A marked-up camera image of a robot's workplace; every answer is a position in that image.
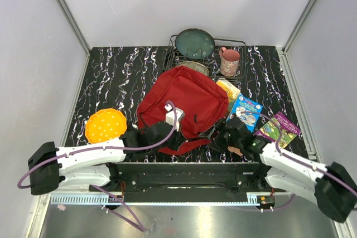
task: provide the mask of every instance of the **red bag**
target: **red bag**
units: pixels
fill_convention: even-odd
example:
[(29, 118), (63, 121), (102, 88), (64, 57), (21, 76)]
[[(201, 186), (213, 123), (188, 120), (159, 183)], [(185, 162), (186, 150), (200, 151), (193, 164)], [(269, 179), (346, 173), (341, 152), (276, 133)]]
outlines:
[[(159, 76), (152, 89), (140, 103), (137, 113), (139, 128), (165, 120), (165, 103), (173, 102), (185, 112), (181, 131), (186, 139), (197, 138), (218, 119), (224, 117), (228, 108), (226, 92), (207, 76), (184, 66), (176, 67)], [(186, 142), (178, 151), (161, 148), (159, 152), (181, 155), (209, 143), (207, 139)]]

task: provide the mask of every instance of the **metal floor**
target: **metal floor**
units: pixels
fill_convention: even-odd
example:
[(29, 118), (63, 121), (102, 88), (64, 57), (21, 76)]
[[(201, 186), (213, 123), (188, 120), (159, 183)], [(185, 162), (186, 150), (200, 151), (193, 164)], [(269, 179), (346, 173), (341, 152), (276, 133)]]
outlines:
[[(278, 205), (288, 200), (277, 197)], [(100, 207), (50, 205), (41, 238), (210, 238), (210, 237), (337, 237), (333, 222), (307, 200), (296, 198), (285, 210), (243, 212), (231, 207), (137, 206), (133, 211), (143, 225), (142, 233)], [(122, 207), (116, 210), (129, 217)]]

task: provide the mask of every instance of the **black wire rack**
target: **black wire rack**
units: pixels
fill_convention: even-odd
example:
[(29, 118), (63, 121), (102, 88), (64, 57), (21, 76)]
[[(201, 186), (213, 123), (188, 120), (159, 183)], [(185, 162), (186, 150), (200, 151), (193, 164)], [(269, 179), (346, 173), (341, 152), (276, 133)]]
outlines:
[[(213, 80), (217, 80), (219, 78), (225, 78), (233, 85), (237, 85), (245, 76), (245, 66), (246, 66), (245, 63), (247, 61), (248, 54), (247, 54), (247, 45), (245, 44), (244, 41), (214, 38), (216, 46), (211, 55), (209, 55), (208, 57), (202, 56), (200, 57), (200, 59), (190, 59), (189, 57), (180, 54), (179, 51), (177, 50), (175, 46), (176, 37), (177, 35), (171, 36), (170, 41), (168, 43), (166, 56), (165, 56), (165, 63), (163, 66), (164, 70), (169, 70), (171, 68), (179, 66), (181, 63), (185, 61), (194, 61), (194, 62), (199, 62), (200, 64), (206, 66), (209, 70), (208, 77)], [(221, 59), (219, 56), (219, 50), (221, 47), (226, 47), (227, 49), (231, 48), (233, 50), (239, 51), (240, 53), (238, 69), (236, 74), (232, 77), (223, 76), (220, 72)]]

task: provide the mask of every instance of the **mug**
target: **mug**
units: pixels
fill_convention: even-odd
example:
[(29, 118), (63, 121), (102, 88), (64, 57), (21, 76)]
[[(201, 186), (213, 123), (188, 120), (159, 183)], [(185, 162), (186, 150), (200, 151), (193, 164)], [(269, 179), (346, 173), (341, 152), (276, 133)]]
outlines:
[(219, 56), (221, 57), (221, 74), (234, 76), (238, 69), (240, 53), (237, 50), (227, 50), (225, 47), (221, 47)]

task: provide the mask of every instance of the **marble tabletop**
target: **marble tabletop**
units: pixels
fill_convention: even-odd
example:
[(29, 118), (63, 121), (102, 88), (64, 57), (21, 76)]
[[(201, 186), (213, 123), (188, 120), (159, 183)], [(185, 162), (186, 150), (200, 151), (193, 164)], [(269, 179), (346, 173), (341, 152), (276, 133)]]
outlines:
[[(247, 46), (245, 77), (238, 87), (244, 96), (263, 104), (270, 117), (281, 111), (298, 126), (286, 79), (274, 46)], [(100, 109), (121, 110), (130, 125), (137, 126), (136, 109), (163, 69), (166, 47), (95, 47), (76, 103), (66, 146), (87, 144), (85, 122)], [(265, 119), (259, 119), (259, 129)], [(307, 157), (300, 134), (288, 150)], [(201, 146), (181, 156), (156, 153), (144, 162), (246, 162), (230, 152), (218, 153)]]

